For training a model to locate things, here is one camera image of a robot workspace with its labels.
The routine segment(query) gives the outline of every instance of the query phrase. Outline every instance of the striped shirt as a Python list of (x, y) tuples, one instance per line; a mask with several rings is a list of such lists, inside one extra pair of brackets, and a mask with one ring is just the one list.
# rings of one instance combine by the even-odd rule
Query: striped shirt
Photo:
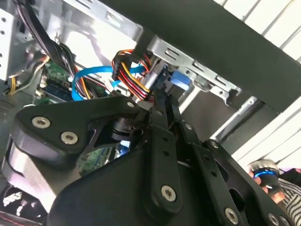
[(287, 214), (296, 226), (301, 226), (301, 188), (281, 178), (278, 181), (285, 194), (282, 204)]

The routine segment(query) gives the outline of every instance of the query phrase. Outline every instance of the power cable bundle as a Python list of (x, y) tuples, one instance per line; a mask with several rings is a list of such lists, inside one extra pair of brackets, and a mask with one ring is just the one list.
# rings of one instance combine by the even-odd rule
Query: power cable bundle
[[(122, 81), (130, 92), (138, 99), (144, 100), (148, 96), (150, 90), (142, 85), (128, 69), (128, 65), (130, 66), (131, 64), (131, 55), (133, 51), (133, 49), (121, 50), (116, 54), (112, 60), (112, 68), (114, 69), (112, 77), (113, 79)], [(143, 55), (143, 59), (141, 59), (139, 63), (145, 68), (146, 73), (150, 71), (151, 61), (147, 54)]]

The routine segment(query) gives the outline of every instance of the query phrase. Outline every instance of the screw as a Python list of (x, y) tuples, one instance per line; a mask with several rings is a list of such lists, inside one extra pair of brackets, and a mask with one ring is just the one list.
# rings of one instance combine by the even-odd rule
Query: screw
[(287, 219), (285, 219), (283, 216), (280, 216), (280, 219), (286, 226), (291, 226), (290, 223), (287, 221)]
[(132, 102), (128, 102), (127, 106), (129, 106), (129, 107), (135, 107), (135, 105)]
[(159, 115), (163, 115), (163, 113), (161, 111), (156, 110), (156, 113)]
[(225, 214), (227, 219), (234, 225), (238, 225), (238, 217), (236, 215), (236, 213), (230, 209), (230, 208), (226, 208), (225, 209)]
[(217, 145), (217, 143), (216, 143), (215, 141), (211, 141), (210, 143), (211, 143), (211, 145), (212, 145), (214, 148), (218, 148), (218, 145)]
[(270, 221), (271, 221), (274, 225), (279, 226), (279, 221), (277, 220), (277, 218), (276, 218), (273, 214), (269, 213), (269, 214), (268, 214), (268, 217), (269, 217)]
[(192, 126), (189, 125), (188, 123), (186, 123), (185, 126), (186, 126), (187, 129), (192, 130)]
[(48, 128), (51, 123), (49, 119), (39, 116), (32, 119), (32, 124), (39, 129), (45, 129)]
[(162, 193), (162, 196), (169, 202), (174, 202), (177, 197), (174, 189), (172, 189), (172, 187), (170, 187), (168, 185), (162, 186), (161, 193)]
[(79, 138), (75, 133), (64, 132), (61, 134), (61, 140), (67, 145), (74, 145), (78, 142)]

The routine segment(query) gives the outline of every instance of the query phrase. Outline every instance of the blue light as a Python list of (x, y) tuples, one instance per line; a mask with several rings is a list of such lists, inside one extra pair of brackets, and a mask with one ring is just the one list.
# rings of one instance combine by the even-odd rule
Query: blue light
[(256, 173), (255, 176), (254, 176), (254, 178), (259, 177), (260, 175), (263, 175), (263, 174), (276, 175), (276, 173), (273, 172), (273, 171), (263, 171), (263, 172)]

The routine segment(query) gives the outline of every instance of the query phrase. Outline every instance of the person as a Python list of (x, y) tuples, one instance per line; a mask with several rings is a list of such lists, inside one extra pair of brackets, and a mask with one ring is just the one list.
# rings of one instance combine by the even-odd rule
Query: person
[[(284, 172), (280, 175), (278, 182), (282, 188), (282, 191), (271, 196), (272, 200), (279, 206), (284, 208), (288, 216), (293, 220), (296, 226), (301, 226), (301, 169), (291, 169), (288, 172)], [(260, 185), (261, 179), (259, 177), (254, 178), (254, 181)]]

